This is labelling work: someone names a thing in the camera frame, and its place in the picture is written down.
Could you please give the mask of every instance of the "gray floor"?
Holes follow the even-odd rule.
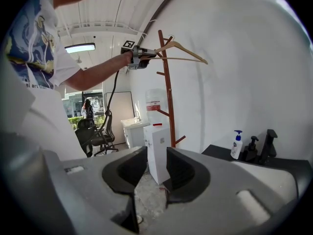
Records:
[[[128,146],[126,145],[126,143],[117,144],[114,147],[117,148],[119,151],[128,149]],[[100,151],[100,146],[93,146],[92,147],[93,154],[95,154],[98,151]]]
[[[121,150],[128,149],[123,144],[115,145],[115,148]],[[93,153],[100,150],[99,146],[93,147]],[[149,172],[145,173],[135,188],[135,206],[137,215],[143,218],[139,224],[140,233],[143,233],[149,225],[158,219],[165,210],[165,190],[163,185],[158,185]]]

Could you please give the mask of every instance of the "red label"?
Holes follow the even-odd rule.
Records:
[[[159,104],[147,106],[147,111],[157,111],[157,110],[161,110],[161,106]]]

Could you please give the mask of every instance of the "sink cabinet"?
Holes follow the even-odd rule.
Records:
[[[132,119],[122,121],[124,127],[125,142],[128,148],[145,146],[143,127],[150,123],[135,122]]]

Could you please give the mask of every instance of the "white box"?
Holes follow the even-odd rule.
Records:
[[[148,147],[150,174],[160,185],[170,178],[166,169],[166,148],[171,146],[170,128],[168,125],[149,125],[143,128],[143,132]]]

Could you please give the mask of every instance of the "white wall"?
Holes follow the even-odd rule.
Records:
[[[164,37],[197,53],[209,65],[169,60],[178,147],[203,152],[230,148],[235,129],[244,145],[258,136],[261,152],[274,129],[277,157],[309,159],[313,153],[312,56],[309,42],[275,0],[172,0],[150,28],[142,47]],[[168,57],[185,57],[178,49]],[[165,88],[161,61],[130,71],[134,109],[145,113],[145,91]]]
[[[103,82],[103,94],[111,93],[114,87],[115,74]],[[130,92],[130,76],[129,74],[119,73],[116,82],[115,92]]]

